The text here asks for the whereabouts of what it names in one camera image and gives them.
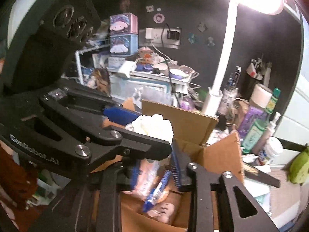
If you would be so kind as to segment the brown cardboard box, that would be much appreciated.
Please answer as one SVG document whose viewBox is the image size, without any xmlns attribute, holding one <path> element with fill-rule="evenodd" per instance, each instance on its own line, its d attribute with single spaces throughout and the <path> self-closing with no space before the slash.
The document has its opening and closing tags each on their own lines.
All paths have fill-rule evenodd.
<svg viewBox="0 0 309 232">
<path fill-rule="evenodd" d="M 236 132 L 206 147 L 211 132 L 217 125 L 217 119 L 196 112 L 144 100 L 143 115 L 162 115 L 171 122 L 174 138 L 182 151 L 193 162 L 206 170 L 218 174 L 230 171 L 240 182 L 244 182 L 243 161 L 241 159 L 240 140 Z M 138 208 L 141 201 L 130 195 L 121 195 L 121 224 L 123 231 L 185 231 L 188 228 L 190 193 L 170 193 L 177 206 L 170 224 L 156 221 L 141 214 Z"/>
</svg>

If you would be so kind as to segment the pink cartoon storage box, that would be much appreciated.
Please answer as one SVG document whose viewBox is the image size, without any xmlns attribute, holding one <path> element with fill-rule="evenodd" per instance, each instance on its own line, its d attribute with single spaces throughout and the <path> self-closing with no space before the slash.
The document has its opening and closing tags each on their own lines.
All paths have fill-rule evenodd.
<svg viewBox="0 0 309 232">
<path fill-rule="evenodd" d="M 132 13 L 110 16 L 110 35 L 138 34 L 138 17 Z"/>
</svg>

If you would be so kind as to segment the white tissue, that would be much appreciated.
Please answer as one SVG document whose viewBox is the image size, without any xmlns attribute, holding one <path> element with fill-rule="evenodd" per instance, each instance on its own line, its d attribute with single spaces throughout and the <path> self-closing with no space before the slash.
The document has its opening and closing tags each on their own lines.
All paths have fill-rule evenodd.
<svg viewBox="0 0 309 232">
<path fill-rule="evenodd" d="M 159 114 L 153 116 L 141 115 L 132 123 L 127 124 L 125 129 L 167 141 L 170 145 L 174 136 L 171 122 L 168 119 L 163 119 L 163 116 Z"/>
</svg>

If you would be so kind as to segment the white pump bottle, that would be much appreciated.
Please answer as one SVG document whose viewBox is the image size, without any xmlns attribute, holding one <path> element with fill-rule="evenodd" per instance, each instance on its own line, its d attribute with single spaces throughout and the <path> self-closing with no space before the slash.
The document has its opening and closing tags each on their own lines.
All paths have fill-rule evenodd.
<svg viewBox="0 0 309 232">
<path fill-rule="evenodd" d="M 279 112 L 276 112 L 273 119 L 269 121 L 266 125 L 266 130 L 263 132 L 255 146 L 252 148 L 252 152 L 257 155 L 259 151 L 264 147 L 266 141 L 271 137 L 274 132 L 275 128 L 277 126 L 277 121 L 281 117 L 281 114 Z"/>
</svg>

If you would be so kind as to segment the white toilet paper roll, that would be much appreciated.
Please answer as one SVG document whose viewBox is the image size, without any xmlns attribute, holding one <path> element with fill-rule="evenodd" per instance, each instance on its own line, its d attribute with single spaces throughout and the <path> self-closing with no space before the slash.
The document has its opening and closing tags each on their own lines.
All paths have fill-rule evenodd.
<svg viewBox="0 0 309 232">
<path fill-rule="evenodd" d="M 255 85 L 249 99 L 249 104 L 260 108 L 265 108 L 272 96 L 272 90 L 261 83 Z"/>
</svg>

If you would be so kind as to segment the blue cartoon storage box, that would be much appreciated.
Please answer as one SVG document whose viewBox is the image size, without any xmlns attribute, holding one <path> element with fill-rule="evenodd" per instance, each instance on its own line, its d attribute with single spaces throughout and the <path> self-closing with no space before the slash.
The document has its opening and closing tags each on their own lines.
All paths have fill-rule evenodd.
<svg viewBox="0 0 309 232">
<path fill-rule="evenodd" d="M 110 55 L 129 57 L 138 52 L 138 35 L 114 35 L 110 37 Z"/>
</svg>

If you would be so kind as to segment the purple bowl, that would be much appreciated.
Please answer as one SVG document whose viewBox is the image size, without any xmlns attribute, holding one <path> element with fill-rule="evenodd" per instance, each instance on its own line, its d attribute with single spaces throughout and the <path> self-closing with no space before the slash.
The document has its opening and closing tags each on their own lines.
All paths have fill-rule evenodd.
<svg viewBox="0 0 309 232">
<path fill-rule="evenodd" d="M 177 80 L 182 80 L 186 78 L 188 75 L 180 69 L 170 69 L 169 77 Z"/>
</svg>

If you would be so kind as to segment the blue white tube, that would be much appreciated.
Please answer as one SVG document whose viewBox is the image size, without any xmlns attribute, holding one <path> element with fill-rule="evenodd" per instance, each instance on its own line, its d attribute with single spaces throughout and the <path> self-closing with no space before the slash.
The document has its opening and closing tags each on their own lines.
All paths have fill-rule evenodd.
<svg viewBox="0 0 309 232">
<path fill-rule="evenodd" d="M 146 200 L 144 201 L 142 212 L 146 213 L 151 210 L 157 203 L 159 198 L 162 197 L 164 190 L 168 186 L 170 176 L 172 172 L 169 170 L 165 170 L 163 177 L 161 178 L 158 185 L 153 188 L 150 194 L 147 196 Z"/>
</svg>

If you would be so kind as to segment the white desk lamp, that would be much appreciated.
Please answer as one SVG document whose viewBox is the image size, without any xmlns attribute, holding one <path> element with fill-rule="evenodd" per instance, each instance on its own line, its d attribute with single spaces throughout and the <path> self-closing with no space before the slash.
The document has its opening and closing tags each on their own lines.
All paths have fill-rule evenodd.
<svg viewBox="0 0 309 232">
<path fill-rule="evenodd" d="M 219 59 L 216 75 L 213 85 L 208 88 L 208 93 L 204 101 L 201 113 L 207 116 L 215 116 L 219 108 L 219 104 L 223 97 L 221 85 L 225 76 L 230 54 L 232 51 L 238 5 L 244 5 L 250 9 L 267 15 L 277 15 L 283 11 L 285 0 L 230 0 L 228 4 L 227 23 L 223 48 Z"/>
</svg>

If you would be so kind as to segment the green plush toy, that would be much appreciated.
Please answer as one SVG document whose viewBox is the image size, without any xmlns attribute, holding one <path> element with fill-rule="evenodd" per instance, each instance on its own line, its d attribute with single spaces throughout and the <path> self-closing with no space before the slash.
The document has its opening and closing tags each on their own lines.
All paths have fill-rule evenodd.
<svg viewBox="0 0 309 232">
<path fill-rule="evenodd" d="M 289 168 L 289 180 L 294 184 L 303 184 L 308 178 L 308 144 L 298 154 Z"/>
</svg>

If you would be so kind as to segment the white supplement jar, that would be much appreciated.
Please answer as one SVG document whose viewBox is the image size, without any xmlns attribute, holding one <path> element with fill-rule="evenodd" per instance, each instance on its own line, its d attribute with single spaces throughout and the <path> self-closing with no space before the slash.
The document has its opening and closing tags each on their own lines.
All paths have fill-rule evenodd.
<svg viewBox="0 0 309 232">
<path fill-rule="evenodd" d="M 270 137 L 264 147 L 258 153 L 260 165 L 269 165 L 276 157 L 283 152 L 283 145 L 279 139 Z"/>
</svg>

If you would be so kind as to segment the green glass bottle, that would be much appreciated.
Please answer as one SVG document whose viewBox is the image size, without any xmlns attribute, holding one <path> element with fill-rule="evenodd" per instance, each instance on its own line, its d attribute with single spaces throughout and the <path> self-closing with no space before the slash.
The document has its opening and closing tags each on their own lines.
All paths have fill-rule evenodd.
<svg viewBox="0 0 309 232">
<path fill-rule="evenodd" d="M 265 110 L 263 111 L 263 114 L 256 117 L 253 124 L 250 126 L 250 129 L 242 142 L 244 154 L 249 154 L 251 152 L 254 145 L 258 142 L 262 134 L 265 132 L 269 123 L 270 116 L 274 111 L 280 94 L 281 90 L 275 87 L 272 92 L 272 96 L 267 103 Z"/>
</svg>

